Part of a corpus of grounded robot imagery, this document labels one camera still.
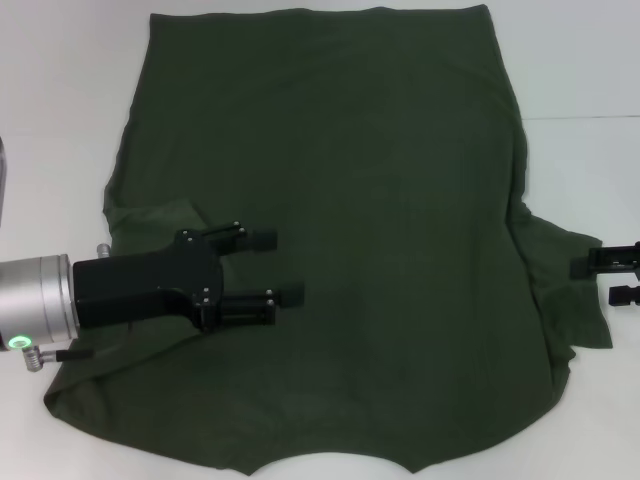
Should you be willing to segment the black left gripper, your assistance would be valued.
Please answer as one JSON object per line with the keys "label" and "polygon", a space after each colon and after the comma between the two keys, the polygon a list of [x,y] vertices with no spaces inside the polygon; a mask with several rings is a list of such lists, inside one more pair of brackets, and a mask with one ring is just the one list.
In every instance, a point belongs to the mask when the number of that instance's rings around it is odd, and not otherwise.
{"label": "black left gripper", "polygon": [[219,253],[269,252],[274,229],[249,231],[234,221],[176,233],[154,251],[76,262],[73,301],[83,330],[180,316],[201,332],[274,325],[279,309],[305,302],[305,284],[223,293]]}

